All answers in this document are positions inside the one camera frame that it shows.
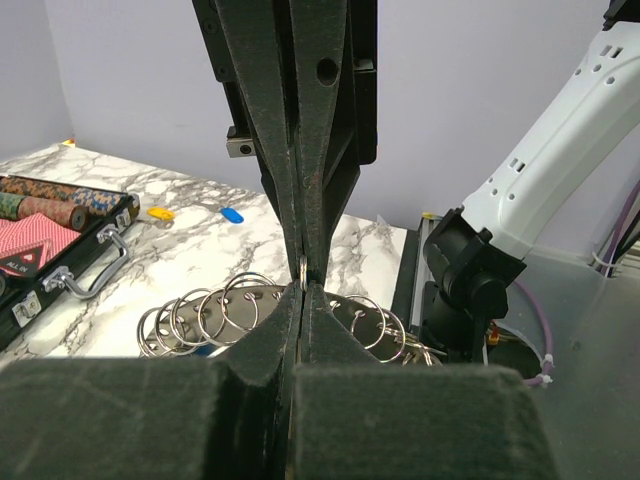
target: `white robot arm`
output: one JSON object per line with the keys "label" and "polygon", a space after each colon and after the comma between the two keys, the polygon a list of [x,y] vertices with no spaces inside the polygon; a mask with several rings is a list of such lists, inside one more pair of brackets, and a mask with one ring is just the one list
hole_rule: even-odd
{"label": "white robot arm", "polygon": [[555,100],[495,173],[464,201],[462,218],[522,259],[554,213],[640,123],[640,24],[598,33]]}
{"label": "white robot arm", "polygon": [[506,288],[545,225],[640,123],[640,23],[611,23],[612,11],[640,20],[640,2],[614,2],[609,24],[555,100],[429,235],[424,254],[437,288],[423,312],[426,343],[479,361],[488,322],[506,315]]}

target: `playing card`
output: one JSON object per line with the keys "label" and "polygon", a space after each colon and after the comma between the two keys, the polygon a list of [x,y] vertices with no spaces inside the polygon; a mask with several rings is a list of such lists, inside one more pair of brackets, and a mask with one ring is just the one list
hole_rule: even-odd
{"label": "playing card", "polygon": [[0,257],[5,257],[5,252],[15,253],[15,249],[25,245],[48,241],[50,246],[45,258],[48,261],[80,236],[78,232],[61,227],[40,213],[11,223],[0,228]]}
{"label": "playing card", "polygon": [[34,277],[49,259],[51,241],[23,245],[12,251],[0,252],[0,270],[9,275]]}

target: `metal latch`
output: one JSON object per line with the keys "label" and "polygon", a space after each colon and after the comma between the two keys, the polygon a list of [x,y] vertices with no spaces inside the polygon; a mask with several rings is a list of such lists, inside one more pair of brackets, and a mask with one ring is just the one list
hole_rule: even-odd
{"label": "metal latch", "polygon": [[11,309],[18,321],[20,328],[24,328],[36,315],[42,311],[42,305],[38,300],[36,292],[29,292],[24,300],[20,303],[16,303]]}
{"label": "metal latch", "polygon": [[116,215],[116,224],[118,225],[119,232],[123,232],[129,225],[131,225],[129,209],[125,208],[121,213]]}

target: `hole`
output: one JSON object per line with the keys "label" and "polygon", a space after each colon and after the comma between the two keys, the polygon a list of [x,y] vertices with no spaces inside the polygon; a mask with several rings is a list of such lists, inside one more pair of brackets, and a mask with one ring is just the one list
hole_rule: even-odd
{"label": "hole", "polygon": [[336,78],[338,78],[338,66],[336,62],[330,58],[323,58],[318,62],[316,74],[321,84],[330,87],[336,82]]}
{"label": "hole", "polygon": [[518,341],[500,342],[491,349],[488,358],[490,365],[512,368],[523,378],[533,378],[542,371],[536,352]]}

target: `black case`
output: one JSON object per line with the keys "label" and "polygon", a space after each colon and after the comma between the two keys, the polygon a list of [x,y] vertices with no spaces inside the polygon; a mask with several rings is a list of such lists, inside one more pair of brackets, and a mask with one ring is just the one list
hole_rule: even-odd
{"label": "black case", "polygon": [[[64,183],[49,182],[55,185]],[[65,267],[76,281],[81,281],[82,273],[87,270],[109,248],[117,247],[120,250],[118,260],[114,264],[124,263],[128,260],[125,252],[128,252],[121,235],[131,226],[140,212],[140,200],[137,195],[117,192],[113,190],[97,189],[110,193],[123,194],[125,197],[106,216],[90,215],[89,223],[81,235],[56,257],[49,261],[34,278],[18,278],[5,275],[6,288],[0,297],[0,351],[4,351],[9,344],[24,330],[37,322],[47,308],[65,291],[64,283],[52,278]],[[107,272],[103,271],[93,282],[89,290],[93,290],[101,277]]]}

